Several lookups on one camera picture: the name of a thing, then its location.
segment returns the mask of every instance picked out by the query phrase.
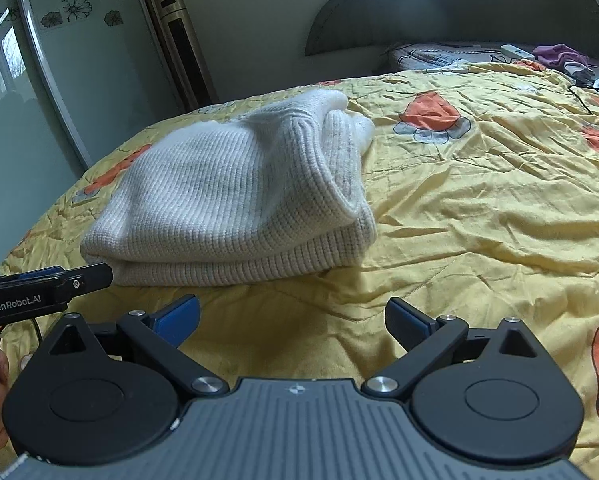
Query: gray headboard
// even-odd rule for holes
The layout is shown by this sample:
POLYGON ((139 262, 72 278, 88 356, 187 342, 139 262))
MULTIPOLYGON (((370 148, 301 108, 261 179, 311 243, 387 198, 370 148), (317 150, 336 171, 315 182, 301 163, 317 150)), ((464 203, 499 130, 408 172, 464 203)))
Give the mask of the gray headboard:
POLYGON ((329 0, 306 55, 421 41, 567 45, 599 57, 596 0, 329 0))

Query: folded sweater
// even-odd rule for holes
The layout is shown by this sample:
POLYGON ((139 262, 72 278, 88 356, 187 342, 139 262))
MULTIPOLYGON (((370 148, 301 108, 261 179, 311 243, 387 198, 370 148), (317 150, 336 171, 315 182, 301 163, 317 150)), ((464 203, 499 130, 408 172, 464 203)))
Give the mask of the folded sweater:
POLYGON ((84 235, 118 285, 231 285, 360 261, 376 238, 361 182, 372 121, 313 90, 176 130, 127 170, 84 235))

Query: purple cloth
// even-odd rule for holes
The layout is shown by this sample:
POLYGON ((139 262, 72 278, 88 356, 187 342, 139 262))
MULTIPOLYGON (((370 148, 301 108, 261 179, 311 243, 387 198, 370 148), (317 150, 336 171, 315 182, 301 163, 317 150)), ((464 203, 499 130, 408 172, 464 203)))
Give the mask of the purple cloth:
POLYGON ((553 46, 539 46, 533 50, 537 60, 549 68, 563 68, 567 61, 574 61, 588 67, 588 56, 580 54, 564 43, 553 46))

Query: gray gripper base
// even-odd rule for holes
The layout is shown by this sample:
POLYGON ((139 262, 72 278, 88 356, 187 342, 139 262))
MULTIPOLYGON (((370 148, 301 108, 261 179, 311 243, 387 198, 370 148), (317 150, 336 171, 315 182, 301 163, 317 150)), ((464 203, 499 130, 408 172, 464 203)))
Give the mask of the gray gripper base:
POLYGON ((578 480, 585 476, 567 460, 532 472, 464 463, 425 440, 400 404, 364 397, 350 380, 244 379, 228 396, 193 402, 169 436, 139 455, 96 467, 51 465, 23 455, 0 478, 578 480))

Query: yellow bedspread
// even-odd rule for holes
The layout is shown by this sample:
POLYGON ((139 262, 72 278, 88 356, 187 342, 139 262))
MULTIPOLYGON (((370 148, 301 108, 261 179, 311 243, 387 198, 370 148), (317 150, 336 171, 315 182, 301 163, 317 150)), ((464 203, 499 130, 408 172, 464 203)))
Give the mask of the yellow bedspread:
MULTIPOLYGON (((71 309, 111 320, 193 292, 202 322, 181 349, 231 383, 368 377, 403 353, 384 327, 391 296, 475 327, 518 316, 582 396, 572 459, 599 480, 599 96, 575 90, 590 115, 557 72, 507 64, 329 84, 377 126, 363 180, 379 238, 360 267, 227 288, 112 286, 71 309)), ((138 150, 185 124, 303 90, 216 105, 137 134, 49 209, 0 272, 82 266, 81 235, 138 150)), ((52 319, 40 321, 45 329, 52 319)), ((35 348, 31 324, 7 328, 3 346, 14 380, 35 348)))

